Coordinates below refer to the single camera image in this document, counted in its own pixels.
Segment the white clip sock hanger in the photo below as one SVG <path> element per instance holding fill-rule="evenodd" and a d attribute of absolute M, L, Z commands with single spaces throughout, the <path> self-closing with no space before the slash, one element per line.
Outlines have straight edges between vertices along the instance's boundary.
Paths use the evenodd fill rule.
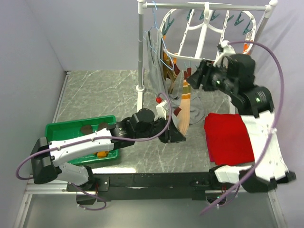
<path fill-rule="evenodd" d="M 175 12 L 178 9 L 187 9 L 189 8 L 190 11 L 188 13 L 188 17 L 187 17 L 187 25 L 185 28 L 185 31 L 183 33 L 183 37 L 180 43 L 180 48 L 178 50 L 177 53 L 172 53 L 170 52 L 165 45 L 165 37 L 166 34 L 169 30 L 169 28 L 171 27 L 172 23 L 174 22 L 174 20 L 170 20 L 171 14 L 173 12 Z M 223 27 L 221 29 L 216 28 L 214 26 L 212 26 L 210 24 L 211 21 L 213 21 L 217 15 L 215 15 L 215 11 L 216 10 L 225 10 L 226 11 L 226 16 L 224 18 L 223 21 Z M 237 6 L 237 5 L 231 5 L 231 4 L 224 4 L 224 3 L 212 3 L 212 2 L 186 2 L 184 3 L 184 6 L 178 6 L 176 8 L 171 7 L 171 9 L 167 12 L 167 14 L 164 16 L 161 26 L 159 28 L 159 30 L 162 32 L 162 61 L 169 59 L 172 65 L 176 64 L 176 60 L 177 59 L 183 59 L 183 60 L 190 60 L 190 61 L 200 61 L 203 58 L 201 57 L 203 48 L 204 48 L 204 44 L 205 44 L 205 38 L 206 38 L 206 34 L 208 30 L 212 30 L 215 33 L 220 34 L 220 39 L 219 39 L 219 44 L 220 45 L 226 45 L 227 41 L 224 39 L 225 38 L 225 32 L 227 29 L 227 24 L 228 22 L 233 18 L 232 15 L 230 15 L 230 12 L 233 10 L 239 10 L 240 14 L 237 17 L 234 25 L 237 26 L 238 24 L 240 24 L 242 22 L 242 20 L 240 19 L 240 17 L 242 16 L 242 14 L 246 14 L 250 21 L 249 21 L 249 26 L 251 26 L 252 28 L 249 29 L 248 27 L 246 27 L 246 29 L 244 29 L 243 34 L 246 36 L 245 38 L 245 45 L 244 45 L 244 50 L 243 50 L 243 54 L 249 54 L 249 52 L 252 49 L 252 44 L 249 44 L 250 41 L 254 41 L 257 35 L 257 23 L 256 23 L 256 19 L 253 16 L 253 14 L 250 12 L 253 8 L 249 7 L 249 6 Z M 191 26 L 191 20 L 192 17 L 195 13 L 196 10 L 201 10 L 201 16 L 200 16 L 200 20 L 202 21 L 200 24 L 195 25 L 195 26 Z M 199 40 L 198 40 L 198 44 L 197 44 L 197 49 L 195 52 L 195 55 L 193 57 L 188 57 L 188 56 L 182 56 L 181 52 L 187 37 L 187 33 L 189 31 L 192 30 L 197 30 L 200 29 L 200 35 L 199 35 Z"/>

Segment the dark brown sock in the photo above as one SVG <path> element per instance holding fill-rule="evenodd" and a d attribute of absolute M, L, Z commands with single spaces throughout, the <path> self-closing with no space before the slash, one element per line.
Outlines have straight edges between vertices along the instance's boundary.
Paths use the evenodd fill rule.
<path fill-rule="evenodd" d="M 100 131 L 100 130 L 106 129 L 106 128 L 108 128 L 108 127 L 109 127 L 109 124 L 108 124 L 108 123 L 106 123 L 106 122 L 101 122 L 101 123 L 98 125 L 97 130 Z"/>

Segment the mustard yellow sock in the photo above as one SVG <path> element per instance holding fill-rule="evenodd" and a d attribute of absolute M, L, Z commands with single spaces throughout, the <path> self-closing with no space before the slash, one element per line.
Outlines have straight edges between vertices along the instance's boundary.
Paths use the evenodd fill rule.
<path fill-rule="evenodd" d="M 109 151 L 100 151 L 100 152 L 97 152 L 97 153 L 96 153 L 96 156 L 97 156 L 98 158 L 105 158 L 105 157 L 108 156 L 108 154 L 109 154 Z"/>

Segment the brown knit sock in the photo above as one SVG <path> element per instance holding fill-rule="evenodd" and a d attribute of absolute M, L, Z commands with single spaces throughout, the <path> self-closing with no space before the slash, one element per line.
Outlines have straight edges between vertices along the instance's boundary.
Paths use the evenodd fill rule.
<path fill-rule="evenodd" d="M 91 125 L 84 125 L 80 128 L 80 132 L 83 135 L 89 135 L 93 133 L 93 128 Z"/>

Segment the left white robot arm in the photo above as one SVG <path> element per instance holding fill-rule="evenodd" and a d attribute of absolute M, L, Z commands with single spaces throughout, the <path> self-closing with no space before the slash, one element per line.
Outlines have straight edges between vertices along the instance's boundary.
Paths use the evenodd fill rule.
<path fill-rule="evenodd" d="M 135 142 L 154 138 L 158 138 L 162 143 L 179 143 L 186 140 L 172 118 L 155 118 L 153 111 L 146 108 L 95 133 L 74 139 L 50 142 L 46 137 L 41 137 L 31 152 L 34 183 L 46 184 L 61 180 L 89 191 L 95 185 L 91 168 L 70 164 L 71 160 L 95 152 L 129 147 Z"/>

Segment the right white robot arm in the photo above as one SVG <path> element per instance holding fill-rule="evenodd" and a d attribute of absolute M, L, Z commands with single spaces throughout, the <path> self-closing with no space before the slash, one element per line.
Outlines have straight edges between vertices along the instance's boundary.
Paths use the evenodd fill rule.
<path fill-rule="evenodd" d="M 274 104 L 270 91 L 254 84 L 255 61 L 245 54 L 223 57 L 219 63 L 202 60 L 188 83 L 195 89 L 219 90 L 230 96 L 244 122 L 255 158 L 254 166 L 217 167 L 209 177 L 215 190 L 225 183 L 240 184 L 248 192 L 273 190 L 277 184 L 296 180 L 281 157 L 278 139 L 272 124 Z"/>

